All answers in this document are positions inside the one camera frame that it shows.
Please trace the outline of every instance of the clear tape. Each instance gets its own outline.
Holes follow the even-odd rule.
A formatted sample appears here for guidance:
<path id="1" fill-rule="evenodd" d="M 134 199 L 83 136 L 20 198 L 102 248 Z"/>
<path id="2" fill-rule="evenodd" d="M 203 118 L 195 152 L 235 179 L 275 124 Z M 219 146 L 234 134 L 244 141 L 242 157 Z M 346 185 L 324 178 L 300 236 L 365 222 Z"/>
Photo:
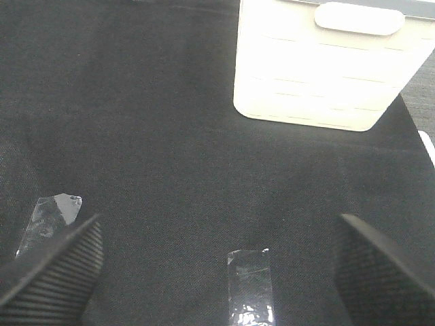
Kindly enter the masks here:
<path id="1" fill-rule="evenodd" d="M 228 326 L 275 326 L 268 249 L 228 254 Z"/>
<path id="2" fill-rule="evenodd" d="M 79 196 L 59 194 L 39 198 L 16 251 L 16 257 L 73 223 L 81 206 L 82 197 Z"/>

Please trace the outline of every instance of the black fabric surface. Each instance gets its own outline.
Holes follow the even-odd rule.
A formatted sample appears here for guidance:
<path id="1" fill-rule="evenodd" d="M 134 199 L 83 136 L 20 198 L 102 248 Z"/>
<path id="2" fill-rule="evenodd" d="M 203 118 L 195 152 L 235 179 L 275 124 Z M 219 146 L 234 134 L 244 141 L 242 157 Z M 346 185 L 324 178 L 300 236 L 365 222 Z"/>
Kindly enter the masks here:
<path id="1" fill-rule="evenodd" d="M 2 182 L 19 184 L 20 209 L 67 192 L 104 216 L 85 325 L 225 325 L 226 254 L 263 248 L 277 325 L 351 325 L 331 276 L 338 213 L 435 265 L 434 169 L 402 99 L 364 133 L 241 116 L 237 1 L 7 0 L 0 12 L 0 139 L 37 175 L 9 167 Z M 0 204 L 0 226 L 19 234 L 24 220 Z"/>

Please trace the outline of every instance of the ribbed black rubber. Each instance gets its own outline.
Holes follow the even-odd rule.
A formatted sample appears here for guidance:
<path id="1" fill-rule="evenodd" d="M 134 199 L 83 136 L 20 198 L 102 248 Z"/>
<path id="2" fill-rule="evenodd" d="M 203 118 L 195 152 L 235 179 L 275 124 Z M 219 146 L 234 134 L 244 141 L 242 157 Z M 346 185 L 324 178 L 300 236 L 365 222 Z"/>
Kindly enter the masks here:
<path id="1" fill-rule="evenodd" d="M 334 278 L 355 325 L 435 325 L 433 269 L 355 216 L 337 234 Z"/>
<path id="2" fill-rule="evenodd" d="M 93 217 L 48 240 L 0 270 L 1 326 L 80 325 L 103 265 L 100 224 Z"/>

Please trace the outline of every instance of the white object edge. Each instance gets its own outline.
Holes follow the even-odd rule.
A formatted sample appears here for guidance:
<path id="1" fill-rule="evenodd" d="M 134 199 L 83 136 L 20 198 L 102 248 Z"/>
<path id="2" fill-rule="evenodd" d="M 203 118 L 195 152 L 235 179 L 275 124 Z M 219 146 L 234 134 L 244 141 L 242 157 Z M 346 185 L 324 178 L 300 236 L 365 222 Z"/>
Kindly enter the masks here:
<path id="1" fill-rule="evenodd" d="M 429 135 L 426 134 L 424 131 L 419 130 L 419 134 L 420 134 L 421 140 L 423 141 L 423 144 L 426 147 L 426 150 L 429 153 L 429 157 L 432 160 L 432 164 L 434 165 L 434 168 L 435 168 L 435 147 L 434 147 L 434 144 L 430 140 Z"/>

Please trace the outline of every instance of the white plastic container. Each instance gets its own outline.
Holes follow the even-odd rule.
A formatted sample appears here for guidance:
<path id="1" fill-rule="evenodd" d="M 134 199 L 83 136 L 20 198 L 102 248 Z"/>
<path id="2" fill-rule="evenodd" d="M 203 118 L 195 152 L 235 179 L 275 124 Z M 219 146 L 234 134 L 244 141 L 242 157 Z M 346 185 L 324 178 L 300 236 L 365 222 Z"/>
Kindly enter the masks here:
<path id="1" fill-rule="evenodd" d="M 435 4 L 360 5 L 367 1 L 241 0 L 236 109 L 255 119 L 370 129 L 435 48 Z"/>

